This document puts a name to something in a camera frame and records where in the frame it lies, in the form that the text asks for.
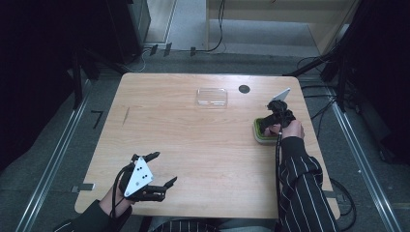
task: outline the controller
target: controller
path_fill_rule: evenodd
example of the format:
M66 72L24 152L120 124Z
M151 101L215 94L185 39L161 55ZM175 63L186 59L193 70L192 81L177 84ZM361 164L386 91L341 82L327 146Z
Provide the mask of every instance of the controller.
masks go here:
M267 105L269 110L272 110L272 114L259 121L260 132L263 133L271 125L280 124L283 128L287 128L290 122L295 120L293 112L287 109L285 101L273 100Z

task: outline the hand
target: hand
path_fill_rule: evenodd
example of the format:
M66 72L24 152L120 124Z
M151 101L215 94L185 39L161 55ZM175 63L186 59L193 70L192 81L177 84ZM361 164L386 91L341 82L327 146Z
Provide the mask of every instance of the hand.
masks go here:
M112 194L113 190L111 187L106 193L105 197L100 201L100 207L108 216L111 215L112 210ZM118 188L117 185L117 189L115 190L115 204L118 204L117 207L115 207L116 217L122 215L130 205L133 205L133 203L135 202L124 199L123 193L120 191L120 188Z
M280 125L271 125L269 126L269 131L278 134L280 131ZM287 128L282 130L282 139L285 137L296 136L304 139L304 127L302 127L302 123L298 120L293 120Z

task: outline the metal rail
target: metal rail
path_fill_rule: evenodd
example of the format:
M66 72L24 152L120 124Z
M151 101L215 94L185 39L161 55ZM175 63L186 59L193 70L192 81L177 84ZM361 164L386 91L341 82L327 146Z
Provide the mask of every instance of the metal rail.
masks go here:
M91 81L87 79L83 88L84 98L79 107L73 111L69 123L66 125L63 134L61 135L60 140L58 141L57 146L50 158L50 161L48 162L48 165L44 170L43 176L30 197L26 210L24 211L20 223L15 230L16 232L31 231L31 227L33 226L40 208L44 203L51 183L54 180L55 174L60 167L60 163L73 137L73 132L75 131L79 119L81 118L81 115L84 111L91 88Z
M327 91L331 95L335 95L333 89L327 88ZM359 140L356 137L356 134L353 132L353 129L350 125L349 119L345 113L343 113L340 108L333 104L333 111L337 117L337 120L340 124L340 127L346 137L347 143L352 150L353 157L358 164L362 176L367 185L368 191L374 201L374 204L380 214L383 223L386 226L387 231L403 231L401 226L395 216L392 205L389 202L384 190L377 181L376 175L374 174L370 164L367 161L366 154L360 145Z

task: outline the black round object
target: black round object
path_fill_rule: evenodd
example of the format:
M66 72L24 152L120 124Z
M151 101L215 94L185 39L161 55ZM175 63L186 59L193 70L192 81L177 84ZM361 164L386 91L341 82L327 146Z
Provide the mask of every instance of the black round object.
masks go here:
M239 92L243 93L243 94L247 94L249 93L250 88L248 85L241 85L239 86Z

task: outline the transparent plastic box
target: transparent plastic box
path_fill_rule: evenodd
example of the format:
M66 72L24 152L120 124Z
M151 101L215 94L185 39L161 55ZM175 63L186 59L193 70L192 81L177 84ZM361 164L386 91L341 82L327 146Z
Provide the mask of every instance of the transparent plastic box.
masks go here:
M199 88L196 92L196 104L204 108L226 108L228 92L223 88Z

